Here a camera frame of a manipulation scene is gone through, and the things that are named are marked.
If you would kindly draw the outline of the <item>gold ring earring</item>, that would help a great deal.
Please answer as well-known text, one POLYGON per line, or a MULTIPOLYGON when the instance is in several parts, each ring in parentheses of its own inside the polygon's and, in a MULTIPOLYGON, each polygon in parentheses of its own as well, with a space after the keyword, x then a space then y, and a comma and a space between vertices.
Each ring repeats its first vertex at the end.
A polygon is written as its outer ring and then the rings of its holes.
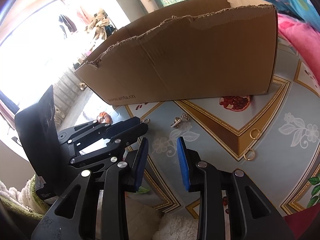
POLYGON ((249 136, 253 140, 258 140, 260 135, 261 135, 261 131, 259 129, 257 129, 257 128, 253 128, 249 132, 249 136))
POLYGON ((253 161, 255 159, 255 150, 253 150, 253 148, 247 148, 246 152, 244 152, 243 154, 243 158, 246 161, 253 161))

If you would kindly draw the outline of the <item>gold silver chain charm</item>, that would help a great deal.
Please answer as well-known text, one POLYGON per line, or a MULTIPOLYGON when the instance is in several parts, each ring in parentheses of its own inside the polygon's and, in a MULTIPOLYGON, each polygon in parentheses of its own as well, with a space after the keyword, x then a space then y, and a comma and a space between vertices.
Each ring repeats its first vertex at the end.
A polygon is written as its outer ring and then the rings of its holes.
POLYGON ((186 113, 182 113, 181 116, 177 116, 174 122, 170 125, 171 128, 178 128, 180 123, 186 122, 189 120, 189 116, 186 113))

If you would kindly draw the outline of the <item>white fluffy towel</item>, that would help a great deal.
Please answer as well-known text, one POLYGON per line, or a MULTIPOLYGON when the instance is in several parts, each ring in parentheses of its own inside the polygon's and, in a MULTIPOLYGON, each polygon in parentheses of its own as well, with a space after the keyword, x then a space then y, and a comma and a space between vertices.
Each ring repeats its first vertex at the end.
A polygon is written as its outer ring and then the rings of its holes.
MULTIPOLYGON (((35 192, 35 177, 19 191, 1 183, 1 202, 27 237, 43 218, 49 205, 35 192)), ((130 198, 126 199, 129 239, 196 239, 198 221, 161 212, 130 198)))

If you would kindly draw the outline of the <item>fruit pattern table cover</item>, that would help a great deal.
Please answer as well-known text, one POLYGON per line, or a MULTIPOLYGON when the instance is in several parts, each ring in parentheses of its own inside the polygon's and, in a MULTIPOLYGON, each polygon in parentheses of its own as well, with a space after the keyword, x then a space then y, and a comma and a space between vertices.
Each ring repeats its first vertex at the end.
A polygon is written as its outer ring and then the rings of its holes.
POLYGON ((270 91, 259 96, 153 102, 112 107, 91 94, 81 118, 108 113, 114 122, 137 116, 150 119, 149 155, 143 192, 130 198, 169 213, 197 217, 200 197, 183 185, 177 139, 217 169, 243 170, 282 215, 319 203, 319 85, 298 51, 278 40, 270 91), (189 120, 171 128, 177 116, 189 120), (258 140, 251 129, 261 131, 258 140), (247 148, 255 159, 243 158, 247 148))

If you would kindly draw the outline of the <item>pile of clothes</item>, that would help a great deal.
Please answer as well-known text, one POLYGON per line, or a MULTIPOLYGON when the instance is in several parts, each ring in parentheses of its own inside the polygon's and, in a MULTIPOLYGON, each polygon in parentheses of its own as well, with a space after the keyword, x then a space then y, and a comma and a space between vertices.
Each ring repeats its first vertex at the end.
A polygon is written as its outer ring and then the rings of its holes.
POLYGON ((99 10, 94 15, 93 20, 85 27, 85 32, 90 35, 94 42, 105 41, 116 31, 117 28, 103 9, 99 10))

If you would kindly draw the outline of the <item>brown cardboard box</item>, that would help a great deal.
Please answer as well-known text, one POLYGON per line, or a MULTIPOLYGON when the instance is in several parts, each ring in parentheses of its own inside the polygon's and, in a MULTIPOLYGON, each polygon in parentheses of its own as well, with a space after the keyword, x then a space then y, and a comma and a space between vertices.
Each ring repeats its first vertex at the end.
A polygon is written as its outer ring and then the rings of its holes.
POLYGON ((75 73, 114 106, 266 94, 277 38, 271 3, 186 0, 122 27, 75 73))

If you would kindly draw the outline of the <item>pink rolled mat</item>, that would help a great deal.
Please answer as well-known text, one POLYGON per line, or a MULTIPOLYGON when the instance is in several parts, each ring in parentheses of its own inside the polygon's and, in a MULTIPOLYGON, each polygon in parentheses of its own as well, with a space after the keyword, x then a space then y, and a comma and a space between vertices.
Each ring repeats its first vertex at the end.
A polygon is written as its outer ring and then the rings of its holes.
POLYGON ((159 9, 155 0, 140 0, 148 13, 152 13, 159 9))

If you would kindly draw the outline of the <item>pink floral blanket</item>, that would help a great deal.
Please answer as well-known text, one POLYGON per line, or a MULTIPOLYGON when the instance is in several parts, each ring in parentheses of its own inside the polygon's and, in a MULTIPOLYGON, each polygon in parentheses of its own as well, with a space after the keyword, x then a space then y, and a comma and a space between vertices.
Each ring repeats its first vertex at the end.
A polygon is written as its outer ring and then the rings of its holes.
POLYGON ((319 82, 319 32, 307 23, 280 13, 278 31, 299 52, 319 82))

